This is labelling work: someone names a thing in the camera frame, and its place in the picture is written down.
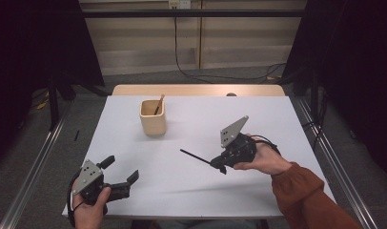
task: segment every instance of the pen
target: pen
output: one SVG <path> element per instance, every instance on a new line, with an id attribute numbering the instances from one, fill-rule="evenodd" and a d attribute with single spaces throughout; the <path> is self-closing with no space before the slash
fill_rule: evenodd
<path id="1" fill-rule="evenodd" d="M 163 102 L 164 94 L 161 95 L 160 100 L 158 101 L 157 108 L 155 109 L 154 115 L 157 115 L 158 109 L 160 109 L 161 103 Z"/>

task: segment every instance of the orange sleeve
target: orange sleeve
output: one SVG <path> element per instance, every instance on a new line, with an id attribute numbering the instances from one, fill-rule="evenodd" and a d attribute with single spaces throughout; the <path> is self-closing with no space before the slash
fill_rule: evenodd
<path id="1" fill-rule="evenodd" d="M 312 171 L 293 163 L 288 171 L 272 178 L 277 205 L 292 229 L 361 228 L 327 197 L 324 182 Z"/>

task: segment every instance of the metal bracket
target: metal bracket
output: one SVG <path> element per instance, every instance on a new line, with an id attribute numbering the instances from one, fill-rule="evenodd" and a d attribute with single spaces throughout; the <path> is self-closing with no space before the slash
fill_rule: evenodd
<path id="1" fill-rule="evenodd" d="M 75 186 L 75 189 L 72 190 L 72 194 L 79 194 L 100 176 L 103 176 L 102 170 L 90 160 L 86 160 L 86 162 L 84 162 L 83 168 L 81 169 L 81 173 L 78 177 L 78 182 Z"/>
<path id="2" fill-rule="evenodd" d="M 237 138 L 238 134 L 240 133 L 247 120 L 248 116 L 245 115 L 238 119 L 235 123 L 220 131 L 221 148 L 226 148 L 232 141 Z"/>

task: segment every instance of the hand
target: hand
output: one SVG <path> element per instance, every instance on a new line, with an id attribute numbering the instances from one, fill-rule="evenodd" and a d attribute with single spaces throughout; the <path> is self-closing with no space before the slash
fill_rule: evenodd
<path id="1" fill-rule="evenodd" d="M 101 227 L 102 219 L 104 217 L 104 205 L 107 203 L 111 194 L 111 188 L 104 188 L 98 196 L 96 203 L 91 206 L 83 202 L 83 198 L 80 194 L 76 195 L 72 199 L 72 208 L 74 209 L 75 228 L 77 229 L 98 229 Z"/>
<path id="2" fill-rule="evenodd" d="M 252 162 L 236 163 L 234 165 L 234 169 L 256 169 L 264 174 L 278 175 L 287 171 L 291 166 L 292 164 L 290 162 L 280 156 L 269 145 L 265 143 L 256 143 L 256 154 L 254 160 Z"/>

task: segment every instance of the table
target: table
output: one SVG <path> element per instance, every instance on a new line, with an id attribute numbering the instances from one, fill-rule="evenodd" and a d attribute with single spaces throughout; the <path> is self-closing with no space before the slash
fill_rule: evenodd
<path id="1" fill-rule="evenodd" d="M 226 93 L 247 96 L 226 97 Z M 123 182 L 136 169 L 140 179 L 130 198 L 109 203 L 109 215 L 132 219 L 281 216 L 269 176 L 233 169 L 225 176 L 179 152 L 184 148 L 208 160 L 218 156 L 222 152 L 219 131 L 243 115 L 250 117 L 243 133 L 265 135 L 287 159 L 326 181 L 289 98 L 278 86 L 133 85 L 118 86 L 113 94 L 107 99 L 86 158 L 97 163 L 115 155 L 116 162 L 104 171 L 106 182 Z M 163 136 L 149 137 L 141 130 L 139 103 L 160 94 L 166 95 L 169 129 Z M 195 94 L 216 96 L 192 96 Z M 334 199 L 328 186 L 325 192 Z"/>

